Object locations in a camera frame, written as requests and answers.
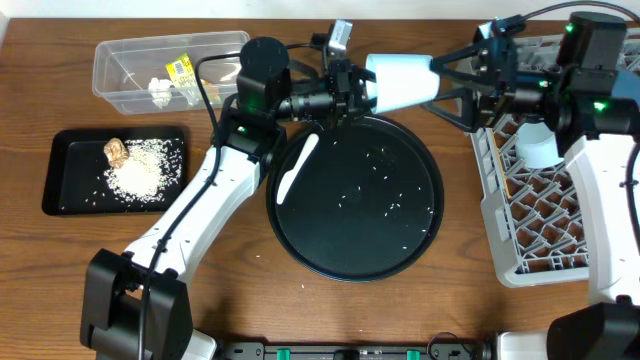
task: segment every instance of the clear plastic container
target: clear plastic container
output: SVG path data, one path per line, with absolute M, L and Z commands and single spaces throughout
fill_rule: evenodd
M 125 115 L 204 109 L 197 86 L 180 89 L 198 94 L 195 103 L 190 104 L 172 86 L 167 90 L 171 92 L 171 100 L 160 108 L 153 102 L 149 83 L 153 78 L 170 79 L 166 65 L 182 54 L 188 54 L 195 65 L 204 56 L 239 52 L 247 41 L 249 35 L 244 31 L 104 41 L 96 48 L 93 93 Z M 209 61 L 200 66 L 202 80 L 213 84 L 207 86 L 207 93 L 219 93 L 218 99 L 210 96 L 214 107 L 220 107 L 227 96 L 237 91 L 239 71 L 238 58 Z

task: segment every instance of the white cup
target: white cup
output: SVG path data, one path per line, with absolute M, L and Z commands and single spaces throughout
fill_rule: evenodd
M 544 169 L 564 160 L 558 156 L 555 134 L 544 123 L 522 124 L 516 135 L 516 156 L 527 168 Z
M 370 54 L 367 70 L 376 82 L 367 81 L 369 99 L 378 98 L 374 114 L 421 104 L 438 95 L 440 76 L 429 69 L 428 55 Z

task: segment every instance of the white dish rack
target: white dish rack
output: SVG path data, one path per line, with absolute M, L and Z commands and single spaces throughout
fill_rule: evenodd
M 521 70 L 557 71 L 562 35 L 516 39 Z M 627 34 L 618 66 L 640 71 L 640 30 Z M 460 65 L 471 69 L 470 62 Z M 480 203 L 494 268 L 507 287 L 588 278 L 582 214 L 561 163 L 530 170 L 515 155 L 517 123 L 504 116 L 493 129 L 470 134 L 484 199 Z

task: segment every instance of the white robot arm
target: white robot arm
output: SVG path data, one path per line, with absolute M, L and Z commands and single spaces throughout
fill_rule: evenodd
M 215 186 L 209 187 L 173 231 L 156 267 L 160 273 L 167 269 L 175 270 L 178 280 L 187 285 L 231 214 L 253 195 L 260 184 L 259 163 L 249 160 L 246 153 L 227 146 L 222 147 L 221 153 Z M 134 263 L 149 267 L 158 239 L 211 175 L 215 157 L 215 148 L 211 147 L 198 173 L 169 210 L 140 239 L 127 247 L 125 251 L 134 254 Z
M 633 138 L 624 135 L 601 135 L 597 141 L 582 137 L 565 154 L 589 249 L 590 304 L 615 304 L 618 296 L 629 296 L 633 304 L 640 304 L 640 254 L 621 186 L 633 145 Z M 636 203 L 639 194 L 634 193 Z M 497 360 L 547 360 L 547 333 L 501 334 Z

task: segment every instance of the wooden table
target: wooden table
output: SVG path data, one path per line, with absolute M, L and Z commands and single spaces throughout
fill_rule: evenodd
M 475 21 L 356 21 L 350 56 L 443 55 L 467 44 Z M 100 248 L 121 252 L 160 215 L 50 217 L 40 209 L 49 151 L 60 130 L 180 125 L 189 129 L 192 176 L 211 134 L 205 111 L 123 116 L 91 92 L 104 40 L 245 30 L 283 43 L 308 41 L 329 21 L 12 20 L 0 54 L 0 358 L 90 359 L 78 340 L 84 273 Z M 525 35 L 555 34 L 534 23 Z M 296 56 L 318 63 L 317 53 Z M 480 214 L 482 189 L 470 140 L 418 108 L 390 115 L 424 141 L 445 184 L 445 215 L 429 250 L 384 281 L 325 279 L 292 259 L 274 236 L 264 184 L 232 216 L 190 292 L 196 327 L 227 341 L 422 343 L 439 331 L 481 337 L 546 329 L 587 305 L 586 282 L 508 289 L 494 273 Z

